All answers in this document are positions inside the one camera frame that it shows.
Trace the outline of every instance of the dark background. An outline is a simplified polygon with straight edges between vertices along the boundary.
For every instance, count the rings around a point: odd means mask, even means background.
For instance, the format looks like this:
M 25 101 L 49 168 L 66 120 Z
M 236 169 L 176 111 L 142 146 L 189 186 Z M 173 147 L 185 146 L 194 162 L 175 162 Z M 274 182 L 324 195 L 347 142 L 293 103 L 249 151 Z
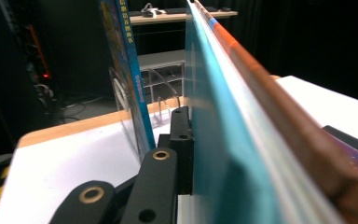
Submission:
M 34 25 L 58 103 L 67 94 L 113 98 L 112 65 L 96 1 L 9 0 Z M 186 1 L 129 0 L 129 10 L 185 7 Z M 358 0 L 201 1 L 239 15 L 220 22 L 271 74 L 293 75 L 358 99 Z M 133 26 L 138 54 L 183 49 L 185 23 Z M 26 60 L 0 8 L 0 154 L 24 134 L 55 125 L 38 101 Z

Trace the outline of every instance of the teal book cover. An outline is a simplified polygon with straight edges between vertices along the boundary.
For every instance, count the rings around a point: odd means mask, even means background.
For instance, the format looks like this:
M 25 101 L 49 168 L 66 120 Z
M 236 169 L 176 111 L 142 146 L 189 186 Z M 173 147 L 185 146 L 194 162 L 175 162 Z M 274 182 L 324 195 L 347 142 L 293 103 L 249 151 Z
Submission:
M 138 63 L 127 1 L 98 0 L 117 79 L 128 93 L 138 150 L 145 154 L 156 147 L 147 110 L 144 82 Z

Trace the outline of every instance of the book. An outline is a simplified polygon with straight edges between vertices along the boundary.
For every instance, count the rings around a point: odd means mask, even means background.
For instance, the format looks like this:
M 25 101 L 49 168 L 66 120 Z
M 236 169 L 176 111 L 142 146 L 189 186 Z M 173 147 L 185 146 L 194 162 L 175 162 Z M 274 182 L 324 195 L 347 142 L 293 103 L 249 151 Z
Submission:
M 126 0 L 99 0 L 107 42 L 112 54 L 116 78 L 126 93 L 126 110 L 131 113 L 138 153 L 142 159 L 145 153 L 156 147 L 155 138 L 147 110 L 144 83 L 138 63 L 138 55 L 131 29 Z

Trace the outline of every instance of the blue book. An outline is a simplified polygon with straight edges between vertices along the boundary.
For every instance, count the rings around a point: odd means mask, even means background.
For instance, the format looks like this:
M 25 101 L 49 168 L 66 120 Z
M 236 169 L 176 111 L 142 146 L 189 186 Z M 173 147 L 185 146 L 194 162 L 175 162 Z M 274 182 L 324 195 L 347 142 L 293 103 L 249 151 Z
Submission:
M 128 94 L 141 158 L 156 147 L 126 0 L 98 0 L 117 79 Z

